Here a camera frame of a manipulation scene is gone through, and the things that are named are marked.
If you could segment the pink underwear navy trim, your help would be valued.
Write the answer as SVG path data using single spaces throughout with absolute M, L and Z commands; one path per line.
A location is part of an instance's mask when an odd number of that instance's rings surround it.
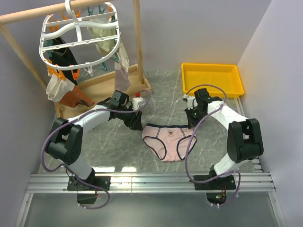
M 186 125 L 147 124 L 142 131 L 142 139 L 151 152 L 161 161 L 172 162 L 185 159 L 195 146 L 197 139 L 191 139 L 193 130 Z

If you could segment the orange clothes peg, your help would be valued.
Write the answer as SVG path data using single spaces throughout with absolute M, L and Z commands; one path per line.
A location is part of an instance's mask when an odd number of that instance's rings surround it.
M 74 80 L 77 80 L 80 74 L 80 69 L 71 70 L 71 75 Z

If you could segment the white clip hanger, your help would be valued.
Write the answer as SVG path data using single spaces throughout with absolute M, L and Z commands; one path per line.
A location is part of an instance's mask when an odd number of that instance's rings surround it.
M 88 68 L 95 65 L 99 65 L 102 62 L 107 61 L 110 58 L 117 58 L 117 53 L 119 52 L 119 45 L 121 42 L 120 37 L 120 28 L 117 17 L 117 10 L 113 4 L 110 2 L 105 2 L 105 5 L 109 7 L 108 12 L 100 10 L 98 14 L 94 14 L 93 11 L 89 11 L 88 16 L 80 17 L 77 16 L 74 11 L 71 9 L 71 1 L 66 0 L 64 2 L 65 10 L 70 17 L 69 19 L 63 19 L 51 22 L 50 19 L 52 14 L 46 16 L 42 25 L 42 31 L 40 36 L 39 43 L 39 55 L 42 61 L 49 67 L 52 67 L 56 70 L 74 70 L 81 68 Z M 82 28 L 92 28 L 99 30 L 108 30 L 112 31 L 112 35 L 96 37 L 91 39 L 83 39 L 82 37 Z M 53 39 L 62 37 L 65 33 L 69 31 L 74 31 L 76 33 L 77 40 L 74 42 L 63 43 L 63 44 L 54 44 Z M 85 62 L 77 65 L 70 65 L 67 67 L 53 65 L 50 63 L 46 57 L 45 53 L 51 54 L 52 50 L 58 50 L 61 48 L 72 48 L 76 46 L 84 46 L 89 44 L 98 44 L 103 43 L 107 44 L 109 41 L 114 42 L 114 46 L 109 48 L 109 53 L 102 56 L 101 58 L 92 61 Z

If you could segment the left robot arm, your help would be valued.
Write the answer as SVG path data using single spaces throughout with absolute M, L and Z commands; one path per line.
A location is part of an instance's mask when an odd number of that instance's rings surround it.
M 114 91 L 113 95 L 98 102 L 91 110 L 76 117 L 57 118 L 51 128 L 41 152 L 41 160 L 47 153 L 60 160 L 60 166 L 69 175 L 69 189 L 73 191 L 108 190 L 110 177 L 96 176 L 81 155 L 83 135 L 95 127 L 112 119 L 122 120 L 124 125 L 134 131 L 142 131 L 142 111 L 147 100 L 138 93 L 136 97 Z

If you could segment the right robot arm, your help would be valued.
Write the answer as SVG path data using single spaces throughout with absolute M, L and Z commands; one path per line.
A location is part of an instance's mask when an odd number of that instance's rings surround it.
M 225 156 L 210 168 L 208 175 L 189 177 L 197 191 L 236 189 L 233 175 L 241 165 L 261 156 L 264 152 L 259 121 L 246 118 L 232 110 L 224 98 L 212 97 L 207 85 L 195 86 L 193 96 L 185 93 L 183 100 L 187 103 L 188 126 L 194 131 L 208 118 L 216 119 L 227 131 Z

